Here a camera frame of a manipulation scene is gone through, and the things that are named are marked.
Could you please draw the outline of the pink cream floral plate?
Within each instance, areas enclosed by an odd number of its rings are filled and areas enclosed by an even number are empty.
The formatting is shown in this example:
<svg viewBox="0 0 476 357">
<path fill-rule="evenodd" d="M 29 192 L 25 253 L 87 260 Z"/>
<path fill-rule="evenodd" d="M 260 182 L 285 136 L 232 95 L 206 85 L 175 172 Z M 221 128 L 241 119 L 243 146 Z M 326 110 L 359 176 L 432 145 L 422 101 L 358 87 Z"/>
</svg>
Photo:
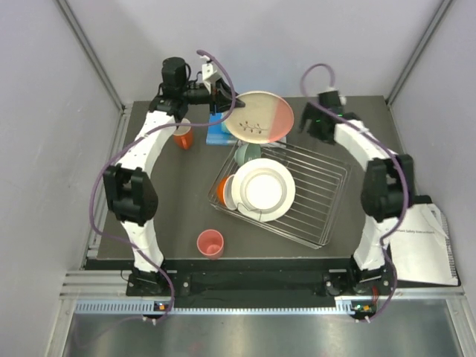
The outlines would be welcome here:
<svg viewBox="0 0 476 357">
<path fill-rule="evenodd" d="M 267 91 L 249 91 L 237 96 L 236 104 L 225 115 L 227 130 L 237 139 L 252 144 L 268 144 L 286 137 L 295 124 L 291 106 L 280 96 Z"/>
</svg>

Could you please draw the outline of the orange mug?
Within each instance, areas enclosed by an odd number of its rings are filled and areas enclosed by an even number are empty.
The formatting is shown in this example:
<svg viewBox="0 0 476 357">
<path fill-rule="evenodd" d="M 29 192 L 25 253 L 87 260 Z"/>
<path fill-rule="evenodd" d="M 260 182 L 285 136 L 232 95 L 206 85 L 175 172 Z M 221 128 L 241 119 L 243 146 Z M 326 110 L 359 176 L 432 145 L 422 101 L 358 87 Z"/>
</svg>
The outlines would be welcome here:
<svg viewBox="0 0 476 357">
<path fill-rule="evenodd" d="M 184 118 L 181 125 L 173 133 L 174 142 L 182 149 L 190 149 L 193 145 L 193 130 L 190 121 Z"/>
</svg>

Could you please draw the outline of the mint green bowl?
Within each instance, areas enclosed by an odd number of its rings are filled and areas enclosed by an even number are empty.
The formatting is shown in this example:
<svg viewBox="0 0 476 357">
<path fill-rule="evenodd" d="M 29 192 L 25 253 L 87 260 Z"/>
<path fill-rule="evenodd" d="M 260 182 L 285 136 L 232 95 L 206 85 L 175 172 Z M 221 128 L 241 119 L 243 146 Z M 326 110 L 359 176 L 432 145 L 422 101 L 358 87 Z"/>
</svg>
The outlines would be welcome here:
<svg viewBox="0 0 476 357">
<path fill-rule="evenodd" d="M 243 144 L 234 153 L 234 161 L 239 167 L 249 161 L 261 157 L 261 146 L 259 144 Z"/>
</svg>

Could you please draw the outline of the chrome wire dish rack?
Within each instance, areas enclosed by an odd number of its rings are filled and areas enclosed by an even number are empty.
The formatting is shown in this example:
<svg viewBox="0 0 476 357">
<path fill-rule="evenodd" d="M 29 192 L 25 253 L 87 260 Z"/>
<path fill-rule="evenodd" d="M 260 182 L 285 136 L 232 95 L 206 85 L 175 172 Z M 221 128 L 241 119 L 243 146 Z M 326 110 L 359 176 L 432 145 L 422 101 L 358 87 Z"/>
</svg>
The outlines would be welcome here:
<svg viewBox="0 0 476 357">
<path fill-rule="evenodd" d="M 237 209 L 227 209 L 216 193 L 220 181 L 226 176 L 234 175 L 240 168 L 234 161 L 234 153 L 241 145 L 243 144 L 238 142 L 232 146 L 222 165 L 208 194 L 211 205 L 310 248 L 318 249 L 326 245 L 347 181 L 347 164 L 293 144 L 277 142 L 261 147 L 260 158 L 278 161 L 289 169 L 295 180 L 296 194 L 293 205 L 284 216 L 275 221 L 256 222 L 243 216 Z"/>
</svg>

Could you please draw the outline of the white blue-rimmed plate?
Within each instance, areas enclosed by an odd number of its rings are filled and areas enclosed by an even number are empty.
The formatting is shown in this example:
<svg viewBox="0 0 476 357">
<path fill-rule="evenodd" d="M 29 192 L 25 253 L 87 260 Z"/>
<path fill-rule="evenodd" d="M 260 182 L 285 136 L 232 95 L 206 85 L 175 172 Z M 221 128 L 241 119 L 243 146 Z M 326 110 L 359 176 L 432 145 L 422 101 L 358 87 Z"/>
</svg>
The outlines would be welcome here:
<svg viewBox="0 0 476 357">
<path fill-rule="evenodd" d="M 238 212 L 256 222 L 275 221 L 295 201 L 295 180 L 283 164 L 258 158 L 243 164 L 234 174 L 231 196 Z"/>
</svg>

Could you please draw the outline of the orange white bowl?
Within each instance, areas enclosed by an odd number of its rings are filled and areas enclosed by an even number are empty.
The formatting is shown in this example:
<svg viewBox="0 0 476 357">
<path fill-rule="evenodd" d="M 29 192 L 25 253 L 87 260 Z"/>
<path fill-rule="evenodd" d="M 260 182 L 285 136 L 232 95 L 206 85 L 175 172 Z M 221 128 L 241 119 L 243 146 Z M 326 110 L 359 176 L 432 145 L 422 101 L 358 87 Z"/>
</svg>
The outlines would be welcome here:
<svg viewBox="0 0 476 357">
<path fill-rule="evenodd" d="M 226 208 L 229 210 L 237 209 L 237 205 L 235 204 L 235 201 L 231 193 L 231 186 L 233 183 L 233 179 L 234 179 L 234 175 L 224 177 L 220 181 L 219 186 L 216 189 L 216 193 L 217 193 L 219 201 L 224 206 L 226 206 Z"/>
</svg>

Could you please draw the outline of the pink plastic cup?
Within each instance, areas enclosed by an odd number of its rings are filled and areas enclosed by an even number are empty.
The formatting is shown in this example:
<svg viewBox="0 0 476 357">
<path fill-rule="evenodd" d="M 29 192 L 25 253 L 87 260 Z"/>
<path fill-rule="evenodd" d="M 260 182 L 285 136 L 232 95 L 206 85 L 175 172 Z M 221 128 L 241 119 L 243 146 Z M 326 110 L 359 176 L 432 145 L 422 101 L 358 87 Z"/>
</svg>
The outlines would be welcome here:
<svg viewBox="0 0 476 357">
<path fill-rule="evenodd" d="M 196 241 L 199 252 L 209 260 L 218 260 L 224 251 L 223 235 L 214 229 L 200 233 Z"/>
</svg>

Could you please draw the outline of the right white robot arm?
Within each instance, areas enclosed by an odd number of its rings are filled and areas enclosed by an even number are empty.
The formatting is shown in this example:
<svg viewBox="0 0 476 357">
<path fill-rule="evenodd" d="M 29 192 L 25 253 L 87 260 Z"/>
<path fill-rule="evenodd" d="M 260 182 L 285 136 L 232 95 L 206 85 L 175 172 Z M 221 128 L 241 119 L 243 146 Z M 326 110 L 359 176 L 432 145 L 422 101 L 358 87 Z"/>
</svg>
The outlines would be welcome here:
<svg viewBox="0 0 476 357">
<path fill-rule="evenodd" d="M 344 98 L 335 89 L 317 96 L 319 107 L 307 103 L 300 130 L 327 144 L 339 144 L 364 171 L 361 206 L 365 224 L 361 241 L 350 258 L 349 289 L 362 295 L 382 278 L 392 230 L 402 223 L 403 208 L 414 204 L 414 161 L 383 146 L 360 118 L 344 111 Z"/>
</svg>

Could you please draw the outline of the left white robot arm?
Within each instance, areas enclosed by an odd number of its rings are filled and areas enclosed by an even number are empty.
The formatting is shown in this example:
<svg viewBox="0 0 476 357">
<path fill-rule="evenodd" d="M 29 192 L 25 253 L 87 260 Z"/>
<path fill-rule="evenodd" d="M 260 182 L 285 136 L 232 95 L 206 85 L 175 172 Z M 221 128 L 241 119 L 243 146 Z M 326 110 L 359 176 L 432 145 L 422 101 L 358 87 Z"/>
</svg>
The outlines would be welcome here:
<svg viewBox="0 0 476 357">
<path fill-rule="evenodd" d="M 126 290 L 129 296 L 159 296 L 173 291 L 162 268 L 164 255 L 154 228 L 158 196 L 150 180 L 165 144 L 177 129 L 192 128 L 185 120 L 191 105 L 208 105 L 213 115 L 245 105 L 217 60 L 203 50 L 197 53 L 204 62 L 201 77 L 195 80 L 181 57 L 163 61 L 162 82 L 149 104 L 144 125 L 102 174 L 106 204 L 124 228 L 134 256 Z"/>
</svg>

